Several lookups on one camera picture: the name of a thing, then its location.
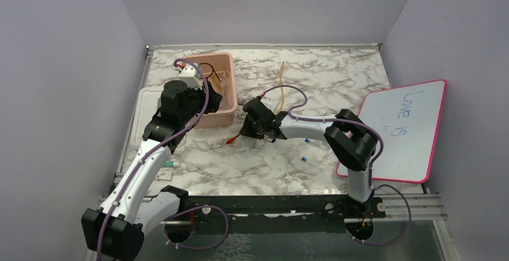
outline wall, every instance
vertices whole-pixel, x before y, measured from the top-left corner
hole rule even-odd
[[[0,0],[0,260],[82,260],[145,59],[121,0]]]
[[[382,47],[393,86],[449,88],[430,185],[461,260],[506,260],[508,0],[408,0]]]
[[[381,43],[406,0],[123,0],[145,43]]]

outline white marble surface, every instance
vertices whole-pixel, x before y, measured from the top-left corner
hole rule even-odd
[[[161,87],[176,76],[173,60],[185,55],[229,52],[235,64],[237,97],[240,103],[279,83],[279,69],[286,61],[284,83],[295,85],[308,95],[306,107],[296,110],[303,115],[336,114],[342,108],[358,113],[364,96],[388,88],[388,79],[377,48],[372,49],[214,49],[156,50],[147,87]],[[280,91],[267,94],[272,100]],[[285,89],[285,110],[300,104],[297,91]],[[337,159],[327,144],[304,139],[278,140],[275,143],[240,136],[225,142],[242,127],[244,114],[239,106],[230,127],[191,130],[173,155],[181,163],[171,170],[171,181],[156,180],[148,194],[157,194],[171,184],[191,195],[281,195],[346,194],[348,180],[336,175]],[[124,170],[136,150],[130,148]],[[306,157],[309,162],[301,161]],[[404,193],[422,193],[420,185],[390,183]]]

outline pink container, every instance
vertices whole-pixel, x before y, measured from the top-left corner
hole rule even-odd
[[[223,100],[221,101],[220,108],[215,113],[203,115],[196,128],[209,128],[218,126],[230,126],[235,120],[235,111],[238,107],[237,104],[237,91],[235,89],[235,73],[233,69],[233,57],[230,53],[219,52],[200,55],[185,56],[185,59],[194,63],[207,62],[214,66],[215,72],[221,77],[224,77],[223,84]],[[208,65],[202,65],[202,71],[205,76],[212,73],[212,68]]]

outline purple cable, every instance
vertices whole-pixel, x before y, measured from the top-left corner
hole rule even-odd
[[[297,117],[292,113],[292,110],[294,110],[296,108],[303,107],[304,105],[307,104],[306,93],[304,93],[304,91],[302,91],[299,88],[292,86],[292,85],[277,85],[270,89],[265,90],[264,94],[266,94],[267,92],[272,91],[274,89],[277,89],[279,87],[288,87],[288,88],[295,89],[295,90],[299,91],[304,96],[304,102],[302,104],[292,106],[292,107],[290,107],[290,109],[288,109],[288,116],[290,116],[291,118],[294,118],[297,121],[302,120],[302,121],[311,121],[311,122],[342,122],[342,123],[353,124],[353,125],[357,125],[357,126],[366,128],[368,131],[373,133],[378,138],[378,141],[380,142],[380,150],[376,153],[376,155],[373,157],[373,159],[371,159],[371,162],[369,163],[369,178],[368,178],[368,180],[369,180],[369,187],[372,187],[373,186],[372,185],[373,163],[376,161],[376,159],[378,159],[378,157],[380,157],[380,155],[382,154],[382,151],[384,150],[384,141],[382,140],[382,137],[380,136],[380,134],[378,134],[378,132],[376,132],[375,129],[369,127],[368,125],[366,125],[364,123],[355,122],[355,121],[351,121],[351,120],[344,120],[344,119],[337,119],[337,118],[316,119],[316,118]]]
[[[391,188],[392,190],[396,191],[396,193],[398,193],[401,198],[403,198],[403,201],[405,201],[405,204],[406,204],[406,209],[408,209],[408,224],[406,225],[406,229],[405,231],[399,235],[398,237],[392,239],[391,241],[387,241],[387,242],[383,242],[383,243],[371,243],[369,241],[365,241],[365,240],[360,240],[356,237],[354,237],[350,231],[346,231],[348,234],[350,234],[350,236],[352,237],[353,240],[359,242],[359,243],[362,243],[364,245],[369,245],[369,246],[376,246],[376,247],[382,247],[382,246],[387,246],[387,245],[392,245],[396,242],[399,242],[401,241],[401,239],[403,239],[403,237],[405,237],[406,234],[408,234],[408,232],[410,231],[410,227],[412,226],[412,212],[410,210],[410,204],[408,204],[408,200],[406,200],[405,196],[403,195],[403,193],[401,193],[401,191],[399,191],[398,189],[394,188],[393,186],[389,185],[389,184],[382,184],[378,187],[375,188],[375,191],[382,188],[382,187],[389,187]]]
[[[366,125],[364,123],[360,123],[360,122],[355,122],[355,121],[350,121],[350,120],[343,120],[343,119],[337,119],[337,118],[316,119],[316,118],[297,117],[297,116],[292,114],[292,110],[294,110],[296,108],[303,107],[304,105],[306,105],[306,103],[307,103],[306,93],[304,93],[304,91],[302,91],[299,88],[297,88],[295,86],[292,86],[292,85],[277,85],[277,86],[274,86],[274,87],[272,87],[270,89],[265,90],[264,94],[266,94],[267,92],[272,91],[272,90],[274,90],[276,88],[279,88],[279,87],[288,87],[288,88],[295,89],[295,90],[299,91],[304,96],[304,102],[302,104],[292,106],[292,107],[290,107],[290,109],[288,109],[288,116],[290,116],[291,118],[296,119],[297,121],[298,120],[302,120],[302,121],[310,121],[310,122],[343,122],[343,123],[354,124],[354,125],[357,125],[357,126],[364,127],[365,129],[369,130],[371,133],[373,133],[378,138],[378,141],[380,142],[380,150],[376,153],[376,155],[373,157],[373,159],[371,159],[371,162],[369,163],[369,177],[368,177],[368,180],[369,180],[369,186],[372,187],[373,163],[382,154],[382,151],[384,150],[384,141],[382,141],[382,137],[380,136],[380,134],[378,134],[378,132],[376,132],[375,129],[369,127],[368,125]],[[374,188],[373,191],[376,191],[376,190],[378,190],[378,189],[380,189],[382,187],[389,187],[389,188],[393,189],[394,191],[396,191],[399,195],[401,195],[401,197],[403,198],[403,201],[405,201],[406,208],[408,209],[408,225],[406,226],[406,230],[399,237],[397,237],[396,239],[393,239],[392,241],[388,241],[388,242],[384,242],[384,243],[380,243],[380,244],[369,243],[369,242],[366,242],[366,241],[363,242],[362,240],[359,240],[359,239],[357,239],[357,238],[352,236],[352,238],[354,240],[356,240],[356,241],[358,241],[360,243],[363,243],[363,244],[366,244],[366,245],[371,245],[371,246],[387,246],[387,245],[391,245],[391,244],[394,244],[394,243],[400,241],[410,231],[410,226],[411,226],[411,222],[412,222],[412,213],[411,213],[410,205],[408,204],[408,201],[406,200],[404,195],[398,189],[396,189],[393,186],[388,185],[388,184],[382,184],[382,185]]]
[[[175,218],[175,217],[179,217],[179,216],[182,216],[184,214],[187,214],[191,211],[194,211],[194,210],[199,210],[199,209],[202,209],[202,208],[212,208],[212,209],[216,209],[218,210],[219,212],[221,212],[221,214],[223,214],[224,216],[224,221],[226,222],[226,228],[224,230],[224,234],[223,236],[221,237],[221,239],[219,239],[219,241],[217,241],[216,243],[212,244],[212,245],[209,245],[209,246],[205,246],[205,247],[194,247],[194,246],[188,246],[188,245],[181,245],[180,243],[173,243],[170,238],[168,237],[168,233],[167,231],[165,230],[164,231],[164,236],[166,237],[166,240],[168,243],[176,246],[177,248],[185,248],[185,249],[192,249],[192,250],[208,250],[208,249],[211,249],[211,248],[214,248],[216,246],[218,246],[219,244],[221,244],[225,239],[226,239],[226,236],[228,235],[228,230],[229,230],[229,223],[228,223],[228,216],[226,215],[226,213],[219,207],[217,206],[214,206],[214,205],[203,205],[203,206],[198,206],[198,207],[194,207],[194,208],[191,208],[191,209],[188,209],[188,210],[185,210],[185,211],[182,211],[180,213],[177,213],[175,215],[171,215],[170,217],[168,218]]]
[[[205,113],[205,110],[207,108],[207,104],[208,104],[208,99],[209,99],[209,92],[208,92],[208,86],[207,86],[207,83],[206,83],[206,78],[205,76],[203,75],[203,73],[200,71],[200,69],[198,68],[198,66],[194,63],[192,63],[191,61],[188,61],[186,59],[183,59],[183,58],[178,58],[176,59],[174,62],[173,62],[173,65],[176,67],[177,66],[177,63],[179,62],[185,62],[185,63],[188,63],[189,65],[193,66],[194,69],[196,69],[196,71],[198,72],[198,74],[200,74],[200,78],[203,80],[203,87],[205,88],[205,104],[203,105],[203,108],[202,110],[200,111],[200,113],[198,114],[198,116],[196,117],[196,119],[194,120],[193,123],[191,123],[191,125],[185,127],[184,129],[180,130],[179,132],[175,133],[174,135],[164,139],[161,143],[159,143],[158,145],[155,145],[152,149],[150,149],[141,159],[140,161],[138,161],[138,163],[136,164],[136,166],[134,167],[133,171],[131,171],[131,173],[129,174],[129,176],[127,177],[127,179],[125,180],[124,182],[124,185],[122,186],[122,188],[118,191],[118,195],[116,196],[115,198],[115,201],[116,202],[119,202],[120,201],[120,198],[122,198],[122,195],[124,194],[124,192],[126,191],[129,183],[131,182],[131,180],[134,178],[134,175],[136,174],[136,172],[138,171],[138,169],[141,167],[141,165],[145,162],[145,160],[150,157],[150,155],[152,155],[156,150],[158,150],[159,148],[163,147],[164,145],[168,144],[171,140],[177,138],[178,136],[184,134],[185,132],[191,130],[194,125],[196,125],[196,123],[198,123],[198,121],[200,120],[200,118],[203,116],[203,114]],[[108,210],[108,213],[106,214],[105,218],[104,218],[104,221],[103,221],[103,224],[101,225],[101,230],[99,231],[99,238],[97,239],[97,259],[96,261],[102,261],[103,260],[103,256],[102,256],[102,249],[103,249],[103,238],[104,238],[104,231],[106,230],[106,225],[108,224],[108,220],[109,218],[111,217],[111,215],[113,214],[113,211],[115,210],[115,205],[112,204],[112,206],[110,207],[110,209]]]

